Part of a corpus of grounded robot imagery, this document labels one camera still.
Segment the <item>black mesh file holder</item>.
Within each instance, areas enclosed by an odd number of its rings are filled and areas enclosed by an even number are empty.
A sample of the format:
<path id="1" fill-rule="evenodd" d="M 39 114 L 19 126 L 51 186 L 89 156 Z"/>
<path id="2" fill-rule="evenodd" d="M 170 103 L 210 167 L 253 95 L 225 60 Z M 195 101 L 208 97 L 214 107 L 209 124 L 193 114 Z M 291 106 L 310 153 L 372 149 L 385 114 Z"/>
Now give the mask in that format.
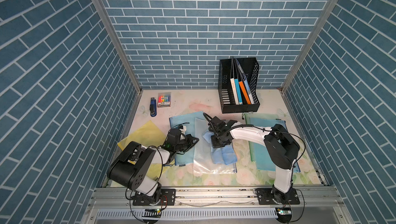
<path id="1" fill-rule="evenodd" d="M 255 58 L 220 61 L 218 91 L 222 113 L 256 112 L 259 65 Z"/>

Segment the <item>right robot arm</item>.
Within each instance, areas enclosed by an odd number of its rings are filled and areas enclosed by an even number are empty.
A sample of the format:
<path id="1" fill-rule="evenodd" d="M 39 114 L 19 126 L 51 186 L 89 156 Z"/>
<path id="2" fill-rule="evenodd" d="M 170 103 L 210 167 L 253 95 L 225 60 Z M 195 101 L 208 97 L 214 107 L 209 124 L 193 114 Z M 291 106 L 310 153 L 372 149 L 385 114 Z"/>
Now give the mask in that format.
<path id="1" fill-rule="evenodd" d="M 277 124 L 271 128 L 264 128 L 240 124 L 234 120 L 225 123 L 216 116 L 211 117 L 206 113 L 203 116 L 208 121 L 209 131 L 213 133 L 210 138 L 213 148 L 225 147 L 234 139 L 246 140 L 266 147 L 275 165 L 273 194 L 284 197 L 291 193 L 293 167 L 298 161 L 300 145 L 284 126 Z"/>

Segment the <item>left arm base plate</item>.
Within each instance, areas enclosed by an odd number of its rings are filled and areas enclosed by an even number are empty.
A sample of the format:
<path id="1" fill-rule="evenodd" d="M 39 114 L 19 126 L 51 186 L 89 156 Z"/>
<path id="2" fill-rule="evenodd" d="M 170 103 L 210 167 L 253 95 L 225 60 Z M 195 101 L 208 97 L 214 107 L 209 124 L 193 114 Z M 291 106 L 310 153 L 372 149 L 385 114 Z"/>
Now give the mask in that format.
<path id="1" fill-rule="evenodd" d="M 138 193 L 132 197 L 133 206 L 150 206 L 150 205 L 174 205 L 176 189 L 157 189 L 152 196 Z"/>

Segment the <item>blue black stapler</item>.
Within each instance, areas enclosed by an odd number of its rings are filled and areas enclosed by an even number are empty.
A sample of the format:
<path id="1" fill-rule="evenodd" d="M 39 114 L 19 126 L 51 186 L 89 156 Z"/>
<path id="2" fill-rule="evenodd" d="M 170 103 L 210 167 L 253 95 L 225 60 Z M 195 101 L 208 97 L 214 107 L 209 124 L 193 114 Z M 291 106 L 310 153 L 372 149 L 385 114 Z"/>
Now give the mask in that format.
<path id="1" fill-rule="evenodd" d="M 157 115 L 157 101 L 154 97 L 150 100 L 150 116 L 155 117 Z"/>

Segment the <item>light blue cleaning cloth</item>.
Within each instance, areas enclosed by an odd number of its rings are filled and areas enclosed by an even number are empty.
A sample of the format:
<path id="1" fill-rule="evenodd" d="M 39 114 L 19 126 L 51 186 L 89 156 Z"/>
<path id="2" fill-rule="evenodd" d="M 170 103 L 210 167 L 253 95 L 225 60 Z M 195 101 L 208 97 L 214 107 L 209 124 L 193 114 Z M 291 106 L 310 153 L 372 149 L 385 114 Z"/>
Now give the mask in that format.
<path id="1" fill-rule="evenodd" d="M 203 138 L 210 146 L 211 159 L 213 164 L 231 165 L 237 162 L 237 156 L 231 144 L 222 148 L 213 148 L 211 144 L 211 137 L 213 133 L 206 131 L 203 133 Z"/>

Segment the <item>blue folder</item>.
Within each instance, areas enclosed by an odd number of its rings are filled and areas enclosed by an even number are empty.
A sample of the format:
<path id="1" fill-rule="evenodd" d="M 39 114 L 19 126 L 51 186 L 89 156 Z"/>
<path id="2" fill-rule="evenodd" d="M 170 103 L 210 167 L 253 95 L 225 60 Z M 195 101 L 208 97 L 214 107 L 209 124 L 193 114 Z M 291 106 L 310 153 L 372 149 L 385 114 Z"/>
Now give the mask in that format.
<path id="1" fill-rule="evenodd" d="M 251 89 L 250 89 L 246 74 L 245 74 L 241 64 L 239 63 L 239 61 L 237 59 L 235 59 L 234 61 L 235 61 L 235 68 L 236 68 L 235 71 L 236 71 L 236 74 L 237 74 L 238 81 L 239 82 L 242 81 L 244 83 L 244 85 L 246 87 L 246 90 L 247 90 L 247 93 L 249 95 L 251 104 L 254 104 L 255 101 L 253 99 L 253 94 L 251 92 Z"/>

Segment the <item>clear grey document bag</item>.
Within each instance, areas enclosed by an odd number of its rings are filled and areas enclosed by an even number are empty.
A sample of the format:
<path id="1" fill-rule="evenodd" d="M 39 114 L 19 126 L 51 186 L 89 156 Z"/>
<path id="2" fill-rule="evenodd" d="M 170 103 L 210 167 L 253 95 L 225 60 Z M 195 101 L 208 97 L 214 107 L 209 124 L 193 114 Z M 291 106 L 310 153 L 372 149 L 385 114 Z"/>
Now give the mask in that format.
<path id="1" fill-rule="evenodd" d="M 234 174 L 237 172 L 236 164 L 225 165 L 214 164 L 212 160 L 212 145 L 204 138 L 204 133 L 208 131 L 206 120 L 195 118 L 195 135 L 199 139 L 194 146 L 193 173 L 197 176 L 203 174 Z"/>

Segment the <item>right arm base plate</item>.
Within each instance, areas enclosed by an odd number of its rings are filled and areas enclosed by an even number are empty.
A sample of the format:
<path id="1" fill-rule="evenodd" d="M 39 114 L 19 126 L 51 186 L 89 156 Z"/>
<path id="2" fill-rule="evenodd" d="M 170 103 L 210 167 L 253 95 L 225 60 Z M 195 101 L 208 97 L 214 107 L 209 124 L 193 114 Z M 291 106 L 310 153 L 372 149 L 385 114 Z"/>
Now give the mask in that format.
<path id="1" fill-rule="evenodd" d="M 255 189 L 254 194 L 257 196 L 260 205 L 300 204 L 300 199 L 294 188 L 290 188 L 287 193 L 283 193 L 276 188 L 261 188 Z"/>

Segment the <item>white book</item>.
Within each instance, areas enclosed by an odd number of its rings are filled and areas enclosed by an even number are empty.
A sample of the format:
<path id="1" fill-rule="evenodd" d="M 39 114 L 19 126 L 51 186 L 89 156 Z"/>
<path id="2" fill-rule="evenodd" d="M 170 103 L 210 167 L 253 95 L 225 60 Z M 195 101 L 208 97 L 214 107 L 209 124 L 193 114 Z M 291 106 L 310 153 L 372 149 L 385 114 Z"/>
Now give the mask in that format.
<path id="1" fill-rule="evenodd" d="M 237 95 L 236 86 L 235 86 L 235 79 L 230 78 L 230 83 L 231 83 L 231 87 L 232 87 L 232 91 L 233 91 L 235 104 L 239 104 L 238 95 Z"/>

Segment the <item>box of coloured markers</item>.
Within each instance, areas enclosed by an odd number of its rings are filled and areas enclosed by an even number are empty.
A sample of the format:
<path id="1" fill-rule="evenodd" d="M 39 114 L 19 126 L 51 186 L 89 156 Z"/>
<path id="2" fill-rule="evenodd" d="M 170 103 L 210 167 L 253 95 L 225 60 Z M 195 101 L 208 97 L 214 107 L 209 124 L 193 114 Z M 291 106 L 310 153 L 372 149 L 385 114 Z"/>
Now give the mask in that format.
<path id="1" fill-rule="evenodd" d="M 170 107 L 171 106 L 171 93 L 170 92 L 158 93 L 157 106 L 159 108 Z"/>

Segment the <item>aluminium front rail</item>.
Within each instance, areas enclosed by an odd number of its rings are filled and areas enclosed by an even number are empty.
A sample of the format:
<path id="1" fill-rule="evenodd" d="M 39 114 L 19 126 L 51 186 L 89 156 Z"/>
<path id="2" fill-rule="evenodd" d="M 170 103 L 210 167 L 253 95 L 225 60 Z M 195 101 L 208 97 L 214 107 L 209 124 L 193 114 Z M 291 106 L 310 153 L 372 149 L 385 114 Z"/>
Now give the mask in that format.
<path id="1" fill-rule="evenodd" d="M 156 204 L 137 204 L 123 188 L 98 188 L 85 224 L 350 224 L 333 186 L 297 186 L 291 203 L 277 204 L 265 186 L 171 186 Z"/>

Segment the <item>green mesh document bag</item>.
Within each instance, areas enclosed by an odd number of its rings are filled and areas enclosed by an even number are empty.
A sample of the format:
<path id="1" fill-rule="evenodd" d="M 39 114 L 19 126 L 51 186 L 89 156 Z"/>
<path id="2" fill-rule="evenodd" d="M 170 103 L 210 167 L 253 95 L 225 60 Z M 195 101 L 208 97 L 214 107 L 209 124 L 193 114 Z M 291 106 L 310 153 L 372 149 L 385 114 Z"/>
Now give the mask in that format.
<path id="1" fill-rule="evenodd" d="M 271 131 L 275 125 L 282 125 L 286 128 L 286 122 L 275 114 L 245 113 L 243 118 L 248 127 L 244 128 L 242 134 L 244 138 L 253 138 L 250 140 L 252 162 L 255 162 L 256 168 L 259 170 L 275 171 L 275 164 L 272 162 L 264 142 L 264 136 L 269 133 L 263 129 Z"/>

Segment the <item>teal book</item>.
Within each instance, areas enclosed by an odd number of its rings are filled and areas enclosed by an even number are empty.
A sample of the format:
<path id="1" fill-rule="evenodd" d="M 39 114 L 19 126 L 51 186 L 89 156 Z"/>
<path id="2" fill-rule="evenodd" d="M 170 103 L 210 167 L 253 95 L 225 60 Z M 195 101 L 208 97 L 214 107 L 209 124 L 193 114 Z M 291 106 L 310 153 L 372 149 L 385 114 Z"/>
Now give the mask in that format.
<path id="1" fill-rule="evenodd" d="M 243 104 L 241 91 L 240 91 L 240 86 L 239 86 L 239 81 L 236 78 L 235 78 L 235 86 L 236 86 L 236 91 L 237 91 L 237 95 L 238 95 L 239 104 Z"/>

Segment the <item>yellow mesh document bag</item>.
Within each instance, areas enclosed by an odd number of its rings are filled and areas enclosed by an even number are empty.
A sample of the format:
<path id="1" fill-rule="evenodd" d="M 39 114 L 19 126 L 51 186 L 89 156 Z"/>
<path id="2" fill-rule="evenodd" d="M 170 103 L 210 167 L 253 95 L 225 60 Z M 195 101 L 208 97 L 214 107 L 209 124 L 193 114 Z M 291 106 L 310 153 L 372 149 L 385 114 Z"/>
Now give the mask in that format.
<path id="1" fill-rule="evenodd" d="M 144 147 L 151 145 L 158 147 L 164 143 L 165 139 L 165 134 L 152 121 L 148 121 L 117 145 L 121 150 L 124 150 L 130 142 L 137 142 Z"/>

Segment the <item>blue mesh document bag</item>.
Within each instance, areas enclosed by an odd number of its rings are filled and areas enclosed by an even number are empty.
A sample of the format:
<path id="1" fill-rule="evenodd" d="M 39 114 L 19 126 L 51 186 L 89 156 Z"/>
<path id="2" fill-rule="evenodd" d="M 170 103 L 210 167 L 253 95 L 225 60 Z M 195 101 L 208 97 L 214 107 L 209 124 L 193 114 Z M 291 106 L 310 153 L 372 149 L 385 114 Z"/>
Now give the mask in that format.
<path id="1" fill-rule="evenodd" d="M 169 118 L 170 125 L 175 128 L 177 125 L 183 124 L 186 127 L 185 134 L 191 134 L 195 137 L 195 121 L 196 118 L 203 120 L 203 111 L 179 115 Z M 187 165 L 193 163 L 194 147 L 183 155 L 176 155 L 175 164 L 177 166 Z"/>

